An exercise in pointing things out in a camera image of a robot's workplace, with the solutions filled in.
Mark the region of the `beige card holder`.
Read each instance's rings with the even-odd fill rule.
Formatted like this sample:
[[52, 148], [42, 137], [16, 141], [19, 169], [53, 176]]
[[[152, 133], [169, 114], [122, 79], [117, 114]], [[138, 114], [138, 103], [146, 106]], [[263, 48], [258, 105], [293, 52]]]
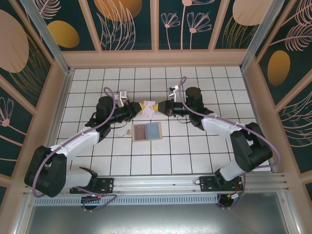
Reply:
[[146, 139], [141, 140], [141, 141], [136, 141], [134, 138], [134, 126], [135, 125], [140, 125], [140, 124], [131, 125], [131, 129], [128, 130], [128, 132], [127, 132], [127, 135], [132, 138], [132, 142], [161, 140], [163, 138], [161, 123], [160, 122], [150, 122], [150, 123], [144, 124], [145, 125]]

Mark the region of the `dark red card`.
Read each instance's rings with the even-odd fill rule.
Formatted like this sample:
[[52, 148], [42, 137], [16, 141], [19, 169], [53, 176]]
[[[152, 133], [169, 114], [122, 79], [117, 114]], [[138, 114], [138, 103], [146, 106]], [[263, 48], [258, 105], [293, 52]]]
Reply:
[[146, 139], [146, 133], [145, 133], [145, 125], [135, 125], [134, 126], [134, 138], [136, 141], [141, 141]]

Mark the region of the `grey metal panel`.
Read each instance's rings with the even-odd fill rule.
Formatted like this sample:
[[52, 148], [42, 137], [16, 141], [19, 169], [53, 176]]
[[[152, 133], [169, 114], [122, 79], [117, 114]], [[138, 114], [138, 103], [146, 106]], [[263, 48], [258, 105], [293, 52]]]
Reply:
[[214, 204], [35, 207], [26, 234], [289, 234], [277, 208], [268, 212]]

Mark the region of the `aluminium side rail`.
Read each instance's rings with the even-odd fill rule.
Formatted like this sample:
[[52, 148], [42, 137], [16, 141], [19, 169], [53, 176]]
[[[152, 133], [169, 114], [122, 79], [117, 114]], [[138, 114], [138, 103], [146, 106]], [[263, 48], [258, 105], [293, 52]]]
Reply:
[[273, 124], [276, 113], [273, 108], [273, 100], [265, 78], [257, 66], [250, 66], [246, 69], [243, 75], [252, 100], [256, 120], [258, 121], [266, 139], [275, 145]]
[[64, 76], [64, 80], [60, 89], [60, 94], [56, 103], [55, 111], [52, 116], [49, 131], [46, 136], [44, 146], [51, 146], [56, 143], [59, 127], [61, 124], [62, 114], [65, 108], [65, 103], [70, 89], [70, 84], [74, 74], [74, 69], [69, 69], [68, 73]]

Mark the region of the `aluminium mounting rail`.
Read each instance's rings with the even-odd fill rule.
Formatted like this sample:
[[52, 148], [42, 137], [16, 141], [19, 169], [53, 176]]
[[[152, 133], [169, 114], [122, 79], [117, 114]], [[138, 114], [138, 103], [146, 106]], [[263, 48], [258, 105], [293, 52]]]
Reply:
[[[120, 195], [166, 195], [200, 193], [199, 177], [212, 174], [195, 175], [143, 175], [115, 176], [113, 194]], [[243, 190], [247, 193], [266, 193], [287, 191], [289, 186], [281, 173], [249, 173], [241, 178]], [[225, 194], [228, 192], [206, 192]]]

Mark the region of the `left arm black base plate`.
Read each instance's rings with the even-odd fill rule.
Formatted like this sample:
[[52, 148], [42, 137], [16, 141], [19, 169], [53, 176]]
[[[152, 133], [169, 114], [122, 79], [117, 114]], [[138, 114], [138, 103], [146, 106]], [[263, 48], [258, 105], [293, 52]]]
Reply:
[[91, 192], [92, 194], [112, 194], [114, 188], [114, 179], [108, 177], [91, 179], [87, 186], [81, 186], [81, 188]]

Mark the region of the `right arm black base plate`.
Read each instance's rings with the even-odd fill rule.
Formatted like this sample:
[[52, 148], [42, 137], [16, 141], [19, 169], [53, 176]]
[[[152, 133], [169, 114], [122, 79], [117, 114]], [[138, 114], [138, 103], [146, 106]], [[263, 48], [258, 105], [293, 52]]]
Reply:
[[238, 176], [230, 181], [218, 180], [215, 176], [200, 176], [199, 185], [202, 192], [236, 192], [243, 190], [243, 182]]

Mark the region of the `aluminium corner post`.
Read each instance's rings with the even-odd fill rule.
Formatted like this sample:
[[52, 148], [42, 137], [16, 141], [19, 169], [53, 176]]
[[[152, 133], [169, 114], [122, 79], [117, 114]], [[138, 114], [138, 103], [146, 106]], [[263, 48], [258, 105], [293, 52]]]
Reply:
[[25, 11], [29, 14], [30, 19], [34, 23], [35, 27], [41, 33], [43, 40], [46, 42], [49, 50], [52, 52], [55, 60], [61, 67], [62, 71], [65, 74], [69, 74], [73, 72], [73, 69], [70, 68], [68, 63], [66, 62], [59, 46], [55, 42], [50, 30], [47, 27], [44, 19], [41, 17], [37, 7], [33, 3], [32, 0], [20, 0], [21, 4], [23, 5]]
[[284, 17], [287, 14], [286, 11], [289, 11], [295, 2], [296, 0], [272, 0], [270, 2], [240, 62], [239, 67], [243, 75], [245, 75], [251, 62], [254, 60], [261, 43], [266, 41], [266, 36], [270, 35], [269, 31], [279, 27], [284, 21]]

